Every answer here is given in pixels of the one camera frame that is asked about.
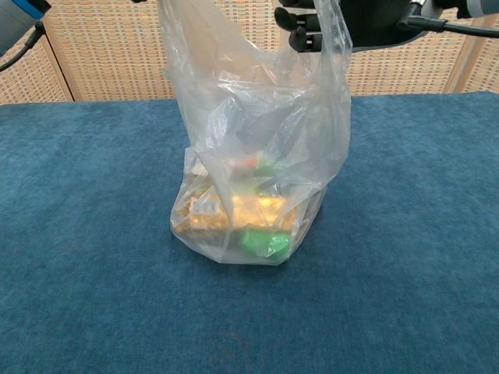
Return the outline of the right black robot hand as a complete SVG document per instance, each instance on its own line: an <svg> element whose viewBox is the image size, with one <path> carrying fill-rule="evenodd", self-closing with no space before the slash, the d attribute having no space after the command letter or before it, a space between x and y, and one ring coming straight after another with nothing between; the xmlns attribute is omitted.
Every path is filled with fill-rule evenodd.
<svg viewBox="0 0 499 374"><path fill-rule="evenodd" d="M352 50L369 51L409 43L425 33L416 28L402 28L402 18L409 11L408 1L338 2L352 40ZM316 2L281 1L274 10L276 24L289 32L288 43L298 53L322 49L325 32L320 29Z"/></svg>

